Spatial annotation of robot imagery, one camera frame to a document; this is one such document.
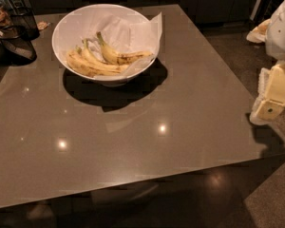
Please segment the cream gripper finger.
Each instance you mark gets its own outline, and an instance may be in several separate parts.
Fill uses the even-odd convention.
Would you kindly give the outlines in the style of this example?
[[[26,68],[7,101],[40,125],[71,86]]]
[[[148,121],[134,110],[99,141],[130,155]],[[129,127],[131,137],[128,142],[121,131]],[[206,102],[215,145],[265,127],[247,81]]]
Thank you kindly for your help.
[[[285,109],[285,62],[260,71],[257,92],[254,121],[273,121]]]
[[[247,34],[246,39],[252,43],[263,43],[265,41],[266,31],[270,23],[270,19],[263,21]]]

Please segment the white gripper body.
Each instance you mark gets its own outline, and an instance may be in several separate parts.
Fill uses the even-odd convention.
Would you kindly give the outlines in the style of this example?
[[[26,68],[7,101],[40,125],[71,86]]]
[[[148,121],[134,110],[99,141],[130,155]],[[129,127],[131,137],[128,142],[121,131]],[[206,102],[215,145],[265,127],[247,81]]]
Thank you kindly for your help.
[[[285,0],[271,16],[265,36],[266,53],[285,61]]]

